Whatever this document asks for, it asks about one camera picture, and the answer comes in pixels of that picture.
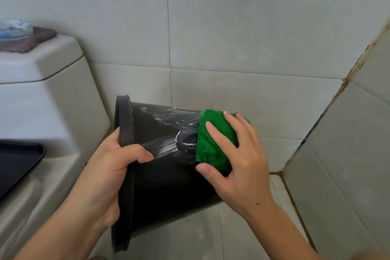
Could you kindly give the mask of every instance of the ceramic toilet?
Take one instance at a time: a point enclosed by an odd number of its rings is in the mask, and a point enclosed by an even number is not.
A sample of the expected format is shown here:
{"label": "ceramic toilet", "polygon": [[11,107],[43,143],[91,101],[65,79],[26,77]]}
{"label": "ceramic toilet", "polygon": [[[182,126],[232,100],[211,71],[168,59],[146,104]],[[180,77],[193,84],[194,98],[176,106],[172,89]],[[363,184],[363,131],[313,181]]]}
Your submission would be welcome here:
{"label": "ceramic toilet", "polygon": [[[76,39],[59,35],[27,54],[0,52],[0,139],[47,148],[0,200],[0,259],[12,259],[63,202],[109,125]],[[112,257],[110,231],[93,256]]]}

